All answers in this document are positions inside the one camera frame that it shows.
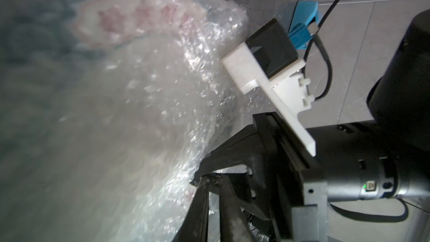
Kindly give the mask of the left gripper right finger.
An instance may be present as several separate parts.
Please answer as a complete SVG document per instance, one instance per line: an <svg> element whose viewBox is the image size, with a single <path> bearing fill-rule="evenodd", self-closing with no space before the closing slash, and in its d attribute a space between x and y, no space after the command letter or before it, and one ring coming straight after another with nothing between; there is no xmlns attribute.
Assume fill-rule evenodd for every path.
<svg viewBox="0 0 430 242"><path fill-rule="evenodd" d="M219 222L221 242L255 241L226 175L219 176Z"/></svg>

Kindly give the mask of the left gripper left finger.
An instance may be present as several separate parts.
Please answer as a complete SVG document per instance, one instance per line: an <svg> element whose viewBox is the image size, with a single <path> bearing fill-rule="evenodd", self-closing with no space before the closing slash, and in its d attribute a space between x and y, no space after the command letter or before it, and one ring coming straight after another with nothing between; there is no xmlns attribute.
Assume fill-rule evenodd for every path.
<svg viewBox="0 0 430 242"><path fill-rule="evenodd" d="M209 178L201 177L184 222L174 242L206 242L208 240Z"/></svg>

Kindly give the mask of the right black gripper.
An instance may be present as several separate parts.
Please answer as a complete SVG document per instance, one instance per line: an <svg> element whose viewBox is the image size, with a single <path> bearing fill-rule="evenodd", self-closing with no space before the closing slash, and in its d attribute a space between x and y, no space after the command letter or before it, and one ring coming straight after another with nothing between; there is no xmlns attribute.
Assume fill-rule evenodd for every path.
<svg viewBox="0 0 430 242"><path fill-rule="evenodd" d="M324 242L332 202L393 198L398 155L373 121L310 129L316 156L305 149L277 113L253 123L210 152L194 175L209 178L219 195L219 176L234 188L247 224L271 242Z"/></svg>

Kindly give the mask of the clear bubble wrap sheet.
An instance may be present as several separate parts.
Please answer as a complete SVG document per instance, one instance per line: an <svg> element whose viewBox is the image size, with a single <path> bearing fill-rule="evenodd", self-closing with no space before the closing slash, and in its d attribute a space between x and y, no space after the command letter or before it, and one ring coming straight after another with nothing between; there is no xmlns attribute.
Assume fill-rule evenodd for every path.
<svg viewBox="0 0 430 242"><path fill-rule="evenodd" d="M104 49L68 29L84 0L1 0L1 240L169 242L203 155L253 103L221 59L246 7L207 10L190 33Z"/></svg>

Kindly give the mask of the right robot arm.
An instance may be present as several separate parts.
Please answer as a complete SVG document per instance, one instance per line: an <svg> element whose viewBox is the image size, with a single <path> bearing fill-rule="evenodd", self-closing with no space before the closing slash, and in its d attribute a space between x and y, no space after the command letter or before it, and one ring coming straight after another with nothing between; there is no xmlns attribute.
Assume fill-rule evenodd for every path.
<svg viewBox="0 0 430 242"><path fill-rule="evenodd" d="M209 194L219 197L223 242L325 242L328 211L366 223L408 218L348 211L338 202L430 195L430 13L416 15L367 97L370 121L308 128L316 155L277 113L253 116L203 159L175 240L208 239Z"/></svg>

